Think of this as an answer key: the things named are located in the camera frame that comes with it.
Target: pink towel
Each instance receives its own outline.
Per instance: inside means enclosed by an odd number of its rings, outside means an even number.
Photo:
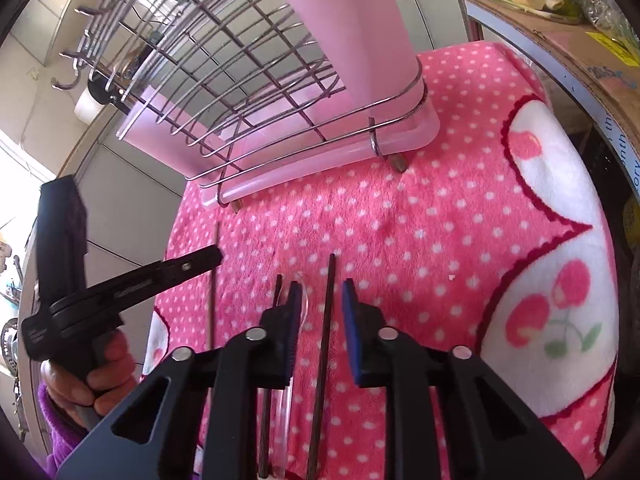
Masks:
[[[375,159],[336,168],[247,198],[238,214],[204,210],[188,186],[167,257],[212,243],[221,222],[217,346],[257,323],[278,273],[305,273],[292,476],[306,469],[331,252],[337,282],[353,278],[390,324],[426,346],[478,351],[592,474],[610,434],[618,336],[596,192],[542,86],[508,49],[480,42],[420,58],[442,126],[426,149],[406,154],[405,174]],[[158,296],[145,371],[177,346],[205,350],[208,290],[201,276]],[[376,480],[385,396],[353,385],[336,303],[319,477]]]

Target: clear plastic tube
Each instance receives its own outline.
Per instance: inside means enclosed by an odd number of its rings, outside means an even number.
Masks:
[[[286,302],[289,293],[289,285],[291,282],[298,282],[302,286],[302,309],[300,311],[300,328],[298,337],[303,333],[303,325],[305,323],[306,314],[309,310],[309,300],[305,285],[305,275],[302,272],[288,274],[283,277],[282,288],[278,296],[277,304]],[[273,437],[273,456],[271,464],[273,465],[273,476],[277,479],[284,480],[288,463],[288,444],[289,444],[289,419],[291,414],[291,399],[293,396],[293,381],[295,376],[291,377],[289,386],[284,390],[275,390],[275,419],[274,419],[274,437]]]

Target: wire rack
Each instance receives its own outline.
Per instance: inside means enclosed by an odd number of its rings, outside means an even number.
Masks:
[[[217,186],[221,205],[225,205],[220,200],[222,183],[327,143],[368,135],[374,154],[380,156],[376,129],[406,119],[428,95],[425,86],[422,99],[408,113],[379,124],[370,119],[366,128],[328,139],[322,126],[413,88],[421,79],[420,63],[414,80],[398,94],[315,124],[306,110],[345,87],[285,0],[101,0],[95,9],[76,10],[89,17],[88,26],[78,50],[61,53],[73,60],[76,79],[70,84],[54,80],[53,85],[70,89],[81,81],[82,70],[89,68],[89,78],[100,78],[107,92],[125,104],[139,104],[127,117],[120,138],[144,110],[155,114],[158,124],[166,121],[172,135],[184,136],[188,146],[210,158],[210,169],[186,177],[191,181],[215,175],[212,182],[200,185]],[[292,97],[309,88],[315,90],[312,98],[300,102]],[[258,123],[252,121],[258,111],[282,99],[290,105],[288,109]],[[239,140],[294,114],[302,118],[305,128],[249,153],[234,154]],[[315,142],[268,160],[255,158],[259,150],[307,132],[315,134]],[[224,142],[220,145],[216,140],[214,147],[211,136]]]

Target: shelf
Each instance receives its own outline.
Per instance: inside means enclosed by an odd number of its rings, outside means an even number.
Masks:
[[[640,198],[640,68],[628,66],[589,36],[596,32],[589,25],[550,22],[493,0],[464,1],[470,18],[526,54],[584,109]]]

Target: silver rivet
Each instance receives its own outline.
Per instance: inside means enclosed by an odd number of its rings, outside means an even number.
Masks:
[[[181,346],[171,352],[171,358],[174,361],[186,361],[193,354],[193,350],[188,346]]]
[[[246,331],[246,338],[249,341],[260,341],[267,337],[267,331],[259,326],[254,326]]]
[[[384,341],[393,341],[398,337],[398,330],[390,326],[382,327],[378,330],[378,337]]]
[[[469,359],[473,355],[473,352],[469,348],[463,345],[456,346],[451,351],[451,353],[454,355],[454,357],[457,357],[458,359],[463,359],[463,360]]]

